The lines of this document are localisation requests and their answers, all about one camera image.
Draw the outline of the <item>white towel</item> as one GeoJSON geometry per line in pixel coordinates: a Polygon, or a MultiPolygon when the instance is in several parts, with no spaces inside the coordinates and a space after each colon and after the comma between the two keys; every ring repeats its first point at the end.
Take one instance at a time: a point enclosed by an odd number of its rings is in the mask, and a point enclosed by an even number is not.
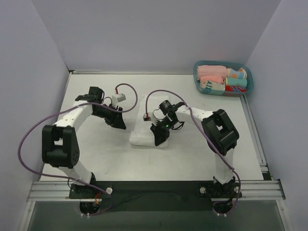
{"type": "Polygon", "coordinates": [[[141,98],[139,112],[136,117],[135,126],[130,134],[129,143],[135,147],[154,147],[154,148],[167,148],[168,142],[165,141],[162,144],[155,146],[154,134],[150,130],[152,122],[157,122],[157,119],[163,119],[164,115],[159,108],[159,104],[165,100],[170,100],[168,95],[151,95],[148,100],[147,108],[149,118],[146,119],[145,103],[146,95],[141,98]]]}

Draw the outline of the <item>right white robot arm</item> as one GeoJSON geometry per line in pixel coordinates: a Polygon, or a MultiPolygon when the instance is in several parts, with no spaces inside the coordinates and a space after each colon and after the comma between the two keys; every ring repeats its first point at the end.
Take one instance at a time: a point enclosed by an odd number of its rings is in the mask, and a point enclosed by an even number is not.
{"type": "Polygon", "coordinates": [[[186,106],[183,102],[171,104],[168,100],[159,105],[165,116],[161,120],[152,119],[150,130],[154,134],[154,144],[159,146],[167,141],[170,130],[180,122],[196,125],[209,148],[216,154],[213,191],[215,195],[224,197],[231,191],[229,183],[235,180],[233,153],[239,139],[228,114],[219,109],[205,111],[186,106]]]}

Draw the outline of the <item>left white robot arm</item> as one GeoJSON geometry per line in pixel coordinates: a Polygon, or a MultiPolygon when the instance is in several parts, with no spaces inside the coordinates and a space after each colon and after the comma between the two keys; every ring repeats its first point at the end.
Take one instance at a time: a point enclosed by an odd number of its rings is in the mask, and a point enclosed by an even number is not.
{"type": "Polygon", "coordinates": [[[103,103],[104,91],[98,87],[90,87],[85,95],[79,95],[74,101],[74,109],[66,113],[53,125],[45,125],[42,129],[42,160],[45,164],[61,170],[68,177],[74,178],[72,190],[81,192],[86,198],[97,193],[95,175],[81,163],[77,141],[77,130],[89,116],[103,118],[113,128],[126,129],[122,117],[122,107],[118,104],[126,99],[122,93],[111,97],[111,103],[103,103]]]}

